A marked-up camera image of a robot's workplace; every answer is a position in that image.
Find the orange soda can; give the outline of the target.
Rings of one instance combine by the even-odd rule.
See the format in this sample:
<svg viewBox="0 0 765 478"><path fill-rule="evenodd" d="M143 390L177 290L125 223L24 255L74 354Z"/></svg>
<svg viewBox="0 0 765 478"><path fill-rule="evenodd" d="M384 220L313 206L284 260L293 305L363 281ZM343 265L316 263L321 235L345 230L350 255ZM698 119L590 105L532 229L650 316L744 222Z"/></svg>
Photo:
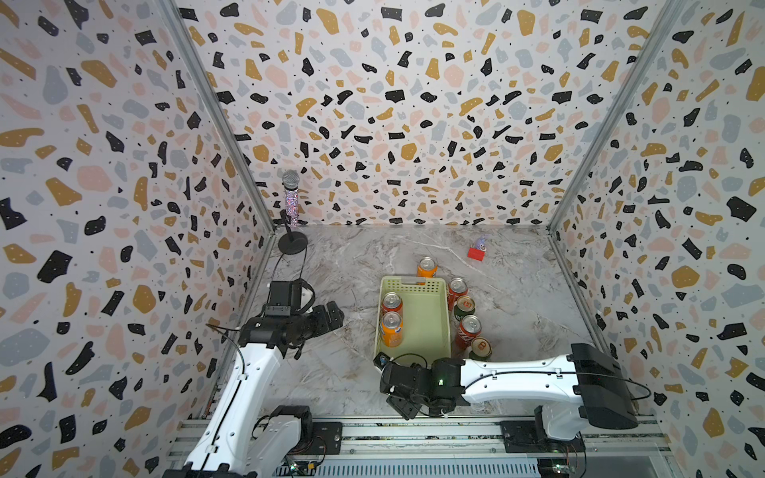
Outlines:
<svg viewBox="0 0 765 478"><path fill-rule="evenodd" d="M432 278L437 269L437 262L432 257L426 256L418 262L418 272L416 272L416 275L418 277Z"/></svg>
<svg viewBox="0 0 765 478"><path fill-rule="evenodd" d="M382 343L388 348L397 348L404 338L404 321L398 312L386 312L380 320Z"/></svg>

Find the pale green plastic basket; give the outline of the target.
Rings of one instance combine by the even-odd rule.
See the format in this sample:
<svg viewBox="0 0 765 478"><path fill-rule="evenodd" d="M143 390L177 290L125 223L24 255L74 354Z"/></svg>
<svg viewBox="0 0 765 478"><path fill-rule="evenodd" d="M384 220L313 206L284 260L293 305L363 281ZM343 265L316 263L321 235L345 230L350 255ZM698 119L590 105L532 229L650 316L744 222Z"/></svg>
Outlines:
<svg viewBox="0 0 765 478"><path fill-rule="evenodd" d="M402 299L400 344L390 348L384 341L382 320L384 297L396 293ZM374 320L375 348L372 358L384 353L398 364L424 365L451 356L451 326L447 306L447 285L442 278L384 276Z"/></svg>

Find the red cola can column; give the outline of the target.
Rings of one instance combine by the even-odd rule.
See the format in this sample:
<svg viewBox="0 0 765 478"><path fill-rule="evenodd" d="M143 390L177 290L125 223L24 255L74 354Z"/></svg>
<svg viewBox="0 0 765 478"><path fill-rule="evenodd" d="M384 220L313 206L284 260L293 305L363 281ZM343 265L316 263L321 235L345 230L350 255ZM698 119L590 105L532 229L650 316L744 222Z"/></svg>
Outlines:
<svg viewBox="0 0 765 478"><path fill-rule="evenodd" d="M388 313L396 313L401 315L403 308L404 302L402 302L402 297L398 293L388 292L384 294L384 297L382 297L381 309L383 316Z"/></svg>
<svg viewBox="0 0 765 478"><path fill-rule="evenodd" d="M475 315L463 317L458 326L455 338L455 346L458 350L466 350L472 342L481 334L482 324Z"/></svg>

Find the green gold-top soda can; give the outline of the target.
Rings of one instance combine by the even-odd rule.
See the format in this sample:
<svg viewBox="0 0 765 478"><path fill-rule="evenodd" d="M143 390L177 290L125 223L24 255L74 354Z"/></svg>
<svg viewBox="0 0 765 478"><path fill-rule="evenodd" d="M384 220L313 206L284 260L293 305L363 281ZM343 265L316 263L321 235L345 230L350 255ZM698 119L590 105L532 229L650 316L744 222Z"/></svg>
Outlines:
<svg viewBox="0 0 765 478"><path fill-rule="evenodd" d="M488 362L492 356L492 344L483 337L475 338L467 349L467 357L470 360Z"/></svg>

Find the green soda can column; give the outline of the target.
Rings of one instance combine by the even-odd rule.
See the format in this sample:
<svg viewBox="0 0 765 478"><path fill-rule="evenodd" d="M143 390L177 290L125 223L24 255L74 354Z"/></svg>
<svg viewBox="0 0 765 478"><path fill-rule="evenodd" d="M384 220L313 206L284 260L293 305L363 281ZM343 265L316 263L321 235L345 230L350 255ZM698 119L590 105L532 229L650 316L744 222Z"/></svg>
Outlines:
<svg viewBox="0 0 765 478"><path fill-rule="evenodd" d="M461 322L468 316L473 316L476 311L475 301L468 295L457 297L453 304L453 316L457 322Z"/></svg>

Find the red cola can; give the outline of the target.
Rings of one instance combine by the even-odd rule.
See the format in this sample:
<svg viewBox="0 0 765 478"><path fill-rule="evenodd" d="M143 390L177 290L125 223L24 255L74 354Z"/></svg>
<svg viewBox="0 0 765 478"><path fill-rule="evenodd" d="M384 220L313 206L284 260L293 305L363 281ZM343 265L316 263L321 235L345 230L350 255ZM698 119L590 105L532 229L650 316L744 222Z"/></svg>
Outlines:
<svg viewBox="0 0 765 478"><path fill-rule="evenodd" d="M449 281L447 284L447 306L449 312L453 310L455 302L460 297L466 295L467 291L468 286L463 278L455 277Z"/></svg>

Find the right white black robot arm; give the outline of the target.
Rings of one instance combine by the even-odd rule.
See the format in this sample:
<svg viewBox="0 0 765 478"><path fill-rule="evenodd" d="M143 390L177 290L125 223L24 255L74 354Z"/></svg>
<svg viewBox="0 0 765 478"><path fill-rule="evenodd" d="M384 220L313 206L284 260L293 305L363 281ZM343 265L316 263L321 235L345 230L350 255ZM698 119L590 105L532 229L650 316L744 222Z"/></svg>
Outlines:
<svg viewBox="0 0 765 478"><path fill-rule="evenodd" d="M448 415L458 406L492 400L532 400L546 438L571 441L587 426L630 430L639 425L628 380L613 358L588 344L571 353L532 362L482 362L439 358L430 366L404 364L380 352L380 391L402 418Z"/></svg>

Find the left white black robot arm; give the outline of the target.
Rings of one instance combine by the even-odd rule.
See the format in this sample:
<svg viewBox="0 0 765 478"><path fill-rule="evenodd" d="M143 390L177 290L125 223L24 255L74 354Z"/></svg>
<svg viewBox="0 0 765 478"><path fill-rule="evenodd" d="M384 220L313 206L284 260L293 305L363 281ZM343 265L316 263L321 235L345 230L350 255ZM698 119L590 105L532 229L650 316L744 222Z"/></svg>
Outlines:
<svg viewBox="0 0 765 478"><path fill-rule="evenodd" d="M269 415L261 408L280 366L308 340L343 326L334 302L316 303L303 279L273 281L261 312L238 330L236 362L220 402L183 466L165 477L270 477L290 451L311 443L308 407L287 406Z"/></svg>

